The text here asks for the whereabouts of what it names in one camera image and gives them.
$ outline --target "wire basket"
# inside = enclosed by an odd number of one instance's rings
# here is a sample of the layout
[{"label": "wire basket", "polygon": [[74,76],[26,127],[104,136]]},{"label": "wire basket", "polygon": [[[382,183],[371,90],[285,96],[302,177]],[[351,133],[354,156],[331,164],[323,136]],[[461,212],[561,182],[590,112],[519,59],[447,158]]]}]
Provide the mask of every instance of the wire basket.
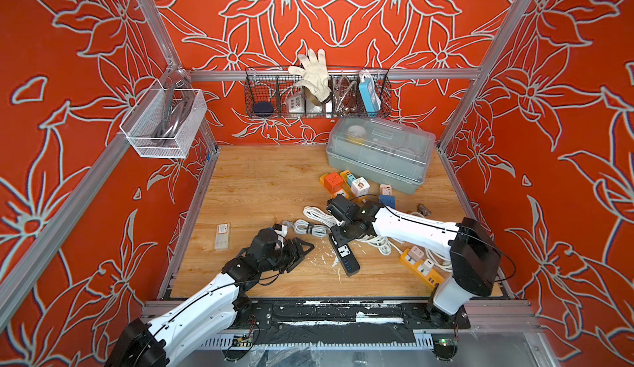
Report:
[{"label": "wire basket", "polygon": [[[205,99],[200,89],[174,89],[169,109],[171,115],[167,125],[175,126],[171,132],[163,132],[164,137],[154,137],[157,127],[162,126],[166,114],[166,98],[170,91],[163,88],[159,81],[150,87],[148,93],[154,96],[147,107],[137,109],[138,105],[123,119],[121,131],[142,158],[187,158],[192,142],[202,119],[207,112]],[[191,109],[184,103],[185,108],[178,109],[179,103],[192,101]]]},{"label": "wire basket", "polygon": [[[360,70],[368,70],[372,76],[374,90],[381,100],[378,111],[368,112],[363,104],[359,91]],[[388,69],[329,66],[329,87],[333,92],[327,100],[330,104],[321,106],[321,111],[317,111],[319,108],[308,103],[307,93],[310,92],[306,88],[294,86],[302,77],[289,74],[285,68],[253,67],[246,69],[245,72],[245,105],[251,118],[386,118],[392,113],[392,85],[387,76]],[[353,85],[348,93],[344,93],[353,83],[356,85]],[[303,109],[297,108],[298,99],[302,102],[300,107],[303,106]]]}]

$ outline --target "plastic wrap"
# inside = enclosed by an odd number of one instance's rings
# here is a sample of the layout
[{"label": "plastic wrap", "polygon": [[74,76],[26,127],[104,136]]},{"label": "plastic wrap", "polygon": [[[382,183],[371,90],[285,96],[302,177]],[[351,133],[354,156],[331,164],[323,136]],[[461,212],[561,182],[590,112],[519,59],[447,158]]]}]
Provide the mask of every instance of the plastic wrap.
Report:
[{"label": "plastic wrap", "polygon": [[284,350],[258,346],[249,352],[249,367],[320,367],[320,353],[305,346]]}]

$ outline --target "plastic storage box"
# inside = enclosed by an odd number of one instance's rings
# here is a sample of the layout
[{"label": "plastic storage box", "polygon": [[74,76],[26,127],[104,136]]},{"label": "plastic storage box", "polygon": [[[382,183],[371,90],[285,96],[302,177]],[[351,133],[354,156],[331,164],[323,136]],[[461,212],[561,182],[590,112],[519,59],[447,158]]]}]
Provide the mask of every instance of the plastic storage box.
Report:
[{"label": "plastic storage box", "polygon": [[380,118],[340,119],[330,132],[328,163],[357,177],[413,194],[425,181],[436,137]]}]

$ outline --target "wooden floor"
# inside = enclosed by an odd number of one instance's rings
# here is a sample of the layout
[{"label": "wooden floor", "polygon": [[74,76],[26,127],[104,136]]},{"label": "wooden floor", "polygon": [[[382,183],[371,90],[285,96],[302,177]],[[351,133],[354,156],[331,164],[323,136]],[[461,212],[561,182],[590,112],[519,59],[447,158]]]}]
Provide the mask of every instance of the wooden floor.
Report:
[{"label": "wooden floor", "polygon": [[[319,176],[333,171],[339,170],[328,165],[324,146],[223,146],[171,296],[189,297],[200,290],[241,248],[251,244],[260,229],[304,219],[304,206],[325,210],[329,194]],[[370,193],[378,193],[378,184],[370,185]],[[465,215],[436,152],[416,193],[394,191],[394,195],[396,208],[403,212],[416,211],[424,203],[434,220],[459,222]],[[215,251],[216,226],[223,222],[231,223],[229,249]],[[361,270],[347,277],[327,239],[300,237],[315,244],[313,252],[291,273],[281,275],[271,286],[255,286],[249,296],[416,297],[431,293],[398,261],[394,250],[384,256],[374,247],[353,242]],[[497,284],[494,295],[501,295]]]}]

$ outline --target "yellow power strip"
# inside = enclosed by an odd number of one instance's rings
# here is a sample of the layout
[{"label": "yellow power strip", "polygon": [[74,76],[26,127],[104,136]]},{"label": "yellow power strip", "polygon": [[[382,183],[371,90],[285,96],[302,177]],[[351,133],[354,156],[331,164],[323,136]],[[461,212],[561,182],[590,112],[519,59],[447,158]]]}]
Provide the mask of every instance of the yellow power strip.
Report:
[{"label": "yellow power strip", "polygon": [[409,255],[408,248],[401,254],[399,260],[431,288],[444,282],[444,278],[434,270],[434,263],[430,259],[416,261]]}]

